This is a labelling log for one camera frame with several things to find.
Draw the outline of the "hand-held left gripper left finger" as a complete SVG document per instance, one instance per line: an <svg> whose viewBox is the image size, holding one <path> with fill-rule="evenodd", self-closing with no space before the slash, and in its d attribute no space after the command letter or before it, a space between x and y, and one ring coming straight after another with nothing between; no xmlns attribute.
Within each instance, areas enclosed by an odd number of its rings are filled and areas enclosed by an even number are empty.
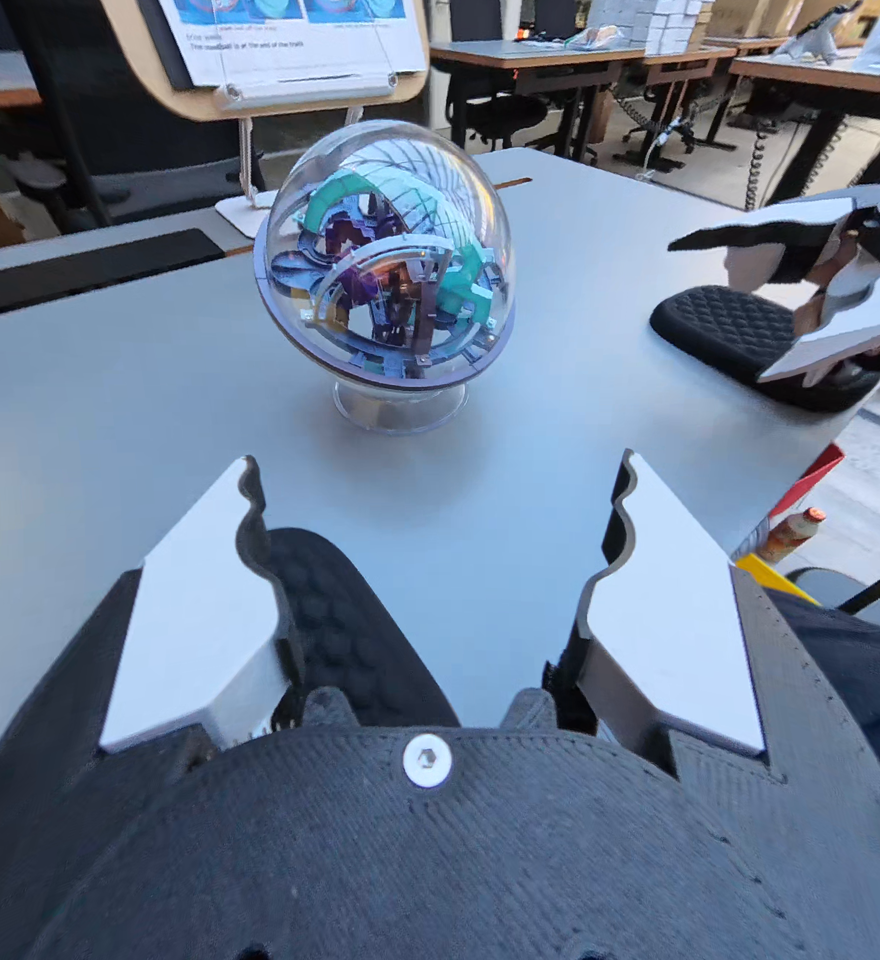
<svg viewBox="0 0 880 960"><path fill-rule="evenodd" d="M233 461L146 555L99 745L109 754L190 726L218 750L273 727L302 679L270 554L260 471Z"/></svg>

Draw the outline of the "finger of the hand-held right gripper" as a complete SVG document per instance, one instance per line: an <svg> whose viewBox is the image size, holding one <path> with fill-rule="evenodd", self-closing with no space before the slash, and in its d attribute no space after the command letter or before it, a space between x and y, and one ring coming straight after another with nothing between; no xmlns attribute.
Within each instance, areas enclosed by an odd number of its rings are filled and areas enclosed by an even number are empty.
<svg viewBox="0 0 880 960"><path fill-rule="evenodd" d="M752 293L767 284L814 283L834 295L858 295L857 243L851 256L830 272L839 258L846 223L857 211L853 195L818 195L791 199L742 213L679 236L671 253L724 249L728 286Z"/></svg>
<svg viewBox="0 0 880 960"><path fill-rule="evenodd" d="M880 349L880 275L865 298L844 306L837 296L824 301L824 322L795 340L788 351L757 376L758 383L802 377L811 387L838 363Z"/></svg>

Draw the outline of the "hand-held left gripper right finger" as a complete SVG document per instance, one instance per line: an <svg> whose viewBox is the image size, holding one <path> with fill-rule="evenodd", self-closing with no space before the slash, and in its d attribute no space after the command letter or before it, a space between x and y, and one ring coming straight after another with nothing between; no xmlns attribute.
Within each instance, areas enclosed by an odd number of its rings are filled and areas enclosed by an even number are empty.
<svg viewBox="0 0 880 960"><path fill-rule="evenodd" d="M623 451L566 649L544 666L561 728L652 758L668 731L748 759L766 740L727 554Z"/></svg>

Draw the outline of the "clear plastic ball stand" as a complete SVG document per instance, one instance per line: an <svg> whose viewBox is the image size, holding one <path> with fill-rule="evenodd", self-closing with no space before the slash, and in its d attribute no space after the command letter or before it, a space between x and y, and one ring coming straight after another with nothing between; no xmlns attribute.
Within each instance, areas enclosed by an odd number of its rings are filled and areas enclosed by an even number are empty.
<svg viewBox="0 0 880 960"><path fill-rule="evenodd" d="M341 416L359 429L389 436L424 433L453 420L466 405L466 384L439 390L396 390L336 379L333 398Z"/></svg>

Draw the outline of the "clear plastic maze ball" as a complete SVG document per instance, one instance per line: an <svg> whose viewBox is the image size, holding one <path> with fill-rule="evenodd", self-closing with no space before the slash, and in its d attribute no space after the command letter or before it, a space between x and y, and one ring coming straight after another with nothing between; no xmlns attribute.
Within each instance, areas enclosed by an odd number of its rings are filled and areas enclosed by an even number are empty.
<svg viewBox="0 0 880 960"><path fill-rule="evenodd" d="M276 326L337 378L417 394L482 374L516 315L508 216L475 158L374 119L306 150L254 241Z"/></svg>

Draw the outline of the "black quilted wrist rest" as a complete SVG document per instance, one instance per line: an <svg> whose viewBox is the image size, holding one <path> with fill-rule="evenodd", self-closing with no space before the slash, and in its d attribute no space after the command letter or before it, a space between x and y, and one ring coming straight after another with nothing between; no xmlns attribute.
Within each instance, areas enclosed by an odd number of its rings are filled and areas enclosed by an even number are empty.
<svg viewBox="0 0 880 960"><path fill-rule="evenodd" d="M364 727L457 728L446 695L359 570L333 543L303 529L269 532L267 563L282 583L304 674L271 717L273 731L302 724L307 696L336 688Z"/></svg>
<svg viewBox="0 0 880 960"><path fill-rule="evenodd" d="M756 294L724 286L697 286L672 295L653 310L651 329L681 352L754 392L817 414L840 413L880 383L880 372L852 361L836 365L820 382L804 387L796 375L759 383L758 376L794 341L793 312Z"/></svg>

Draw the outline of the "yellow bin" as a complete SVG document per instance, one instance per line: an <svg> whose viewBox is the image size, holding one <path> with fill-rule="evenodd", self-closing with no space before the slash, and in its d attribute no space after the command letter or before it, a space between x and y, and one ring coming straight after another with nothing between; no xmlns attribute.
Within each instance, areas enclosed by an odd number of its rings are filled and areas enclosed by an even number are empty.
<svg viewBox="0 0 880 960"><path fill-rule="evenodd" d="M778 570L774 569L756 554L747 554L736 561L734 566L749 573L754 580L769 591L789 594L798 597L813 606L820 606L819 602L811 597L794 582L788 580Z"/></svg>

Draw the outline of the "orange capped bottle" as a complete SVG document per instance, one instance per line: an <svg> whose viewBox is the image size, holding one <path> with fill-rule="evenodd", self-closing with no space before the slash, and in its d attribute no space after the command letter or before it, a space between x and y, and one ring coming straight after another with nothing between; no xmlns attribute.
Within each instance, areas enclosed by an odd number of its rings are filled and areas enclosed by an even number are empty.
<svg viewBox="0 0 880 960"><path fill-rule="evenodd" d="M765 541L755 554L770 566L775 566L812 539L827 515L818 508L807 508L785 516L767 533Z"/></svg>

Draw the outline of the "red box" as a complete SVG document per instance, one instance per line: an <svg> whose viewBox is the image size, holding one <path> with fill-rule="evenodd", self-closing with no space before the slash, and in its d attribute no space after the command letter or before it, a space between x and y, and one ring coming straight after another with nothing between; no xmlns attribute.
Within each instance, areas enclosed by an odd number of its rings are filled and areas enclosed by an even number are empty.
<svg viewBox="0 0 880 960"><path fill-rule="evenodd" d="M844 457L843 450L835 442L831 442L776 502L769 511L769 516L776 517L791 509L835 469Z"/></svg>

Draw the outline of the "person's dark blue clothing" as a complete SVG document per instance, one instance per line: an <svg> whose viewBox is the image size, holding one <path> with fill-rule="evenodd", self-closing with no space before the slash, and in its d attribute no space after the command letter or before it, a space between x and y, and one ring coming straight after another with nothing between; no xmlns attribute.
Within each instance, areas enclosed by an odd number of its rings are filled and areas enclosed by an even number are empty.
<svg viewBox="0 0 880 960"><path fill-rule="evenodd" d="M880 629L784 591L768 596L860 726L880 763Z"/></svg>

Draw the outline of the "cardboard box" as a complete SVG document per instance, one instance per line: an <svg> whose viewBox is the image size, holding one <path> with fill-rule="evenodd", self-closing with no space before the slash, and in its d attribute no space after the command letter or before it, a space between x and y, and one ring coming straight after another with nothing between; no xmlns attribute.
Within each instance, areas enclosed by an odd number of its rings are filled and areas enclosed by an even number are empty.
<svg viewBox="0 0 880 960"><path fill-rule="evenodd" d="M804 4L805 1L767 1L755 36L769 39L789 36Z"/></svg>
<svg viewBox="0 0 880 960"><path fill-rule="evenodd" d="M768 1L713 1L706 37L752 39L761 36Z"/></svg>

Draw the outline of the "stack of white boxes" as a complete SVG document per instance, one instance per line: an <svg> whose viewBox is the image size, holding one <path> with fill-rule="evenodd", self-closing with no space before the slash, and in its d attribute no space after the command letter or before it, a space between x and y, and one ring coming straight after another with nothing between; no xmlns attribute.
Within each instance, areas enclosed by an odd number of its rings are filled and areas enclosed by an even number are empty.
<svg viewBox="0 0 880 960"><path fill-rule="evenodd" d="M615 26L618 36L648 56L693 52L709 30L711 1L592 1L589 28Z"/></svg>

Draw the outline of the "clear plastic bag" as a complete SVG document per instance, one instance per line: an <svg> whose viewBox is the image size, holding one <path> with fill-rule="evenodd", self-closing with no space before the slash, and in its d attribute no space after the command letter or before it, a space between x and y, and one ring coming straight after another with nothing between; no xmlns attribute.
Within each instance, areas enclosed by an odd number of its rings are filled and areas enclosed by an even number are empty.
<svg viewBox="0 0 880 960"><path fill-rule="evenodd" d="M566 52L595 53L612 50L624 36L616 25L588 26L562 42Z"/></svg>

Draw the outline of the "black office chair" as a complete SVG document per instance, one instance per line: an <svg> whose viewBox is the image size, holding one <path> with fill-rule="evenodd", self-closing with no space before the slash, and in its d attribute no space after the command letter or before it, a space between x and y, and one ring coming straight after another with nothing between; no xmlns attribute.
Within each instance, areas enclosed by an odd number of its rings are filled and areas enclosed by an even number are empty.
<svg viewBox="0 0 880 960"><path fill-rule="evenodd" d="M454 42L493 41L502 38L499 1L451 1L450 32ZM538 126L552 101L575 116L580 90L575 88L520 94L508 88L503 71L489 71L464 64L440 66L449 76L445 115L453 141L465 146L467 132L474 132L492 150L496 143L509 149L513 135Z"/></svg>

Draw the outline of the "wooden instruction board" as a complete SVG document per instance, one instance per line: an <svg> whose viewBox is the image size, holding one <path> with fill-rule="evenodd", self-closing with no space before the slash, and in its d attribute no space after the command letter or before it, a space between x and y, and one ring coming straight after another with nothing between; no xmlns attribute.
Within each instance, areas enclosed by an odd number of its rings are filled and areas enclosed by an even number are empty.
<svg viewBox="0 0 880 960"><path fill-rule="evenodd" d="M101 5L135 78L195 122L402 103L428 76L422 2Z"/></svg>

